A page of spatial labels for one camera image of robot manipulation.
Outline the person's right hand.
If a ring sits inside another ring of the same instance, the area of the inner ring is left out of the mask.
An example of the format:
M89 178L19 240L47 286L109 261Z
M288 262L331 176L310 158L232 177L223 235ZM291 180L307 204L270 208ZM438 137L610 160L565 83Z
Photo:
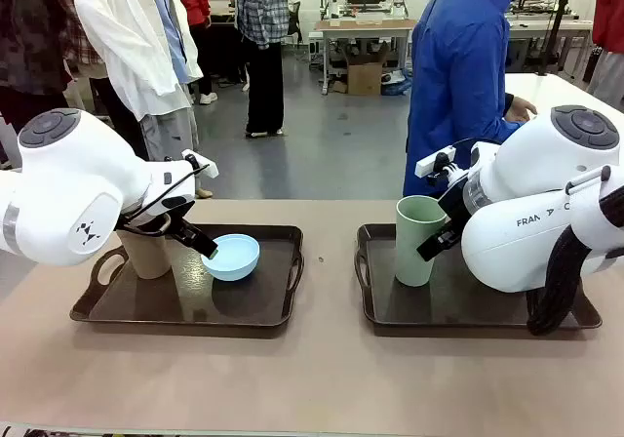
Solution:
M532 103L520 97L513 97L505 119L508 122L525 123L536 114L537 109Z

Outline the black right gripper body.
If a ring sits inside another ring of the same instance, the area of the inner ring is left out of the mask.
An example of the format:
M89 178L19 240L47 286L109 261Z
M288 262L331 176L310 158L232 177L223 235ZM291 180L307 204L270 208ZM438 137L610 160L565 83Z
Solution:
M438 199L439 207L454 227L464 227L471 217L463 198L465 184L465 181L456 181Z

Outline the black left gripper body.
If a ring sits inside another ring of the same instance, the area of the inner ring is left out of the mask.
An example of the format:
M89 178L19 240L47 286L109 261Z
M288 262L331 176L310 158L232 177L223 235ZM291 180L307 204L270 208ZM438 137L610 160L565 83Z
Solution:
M168 209L164 213L166 228L163 233L176 239L194 239L195 230L192 225L184 218L185 215L194 205L195 201L191 200Z

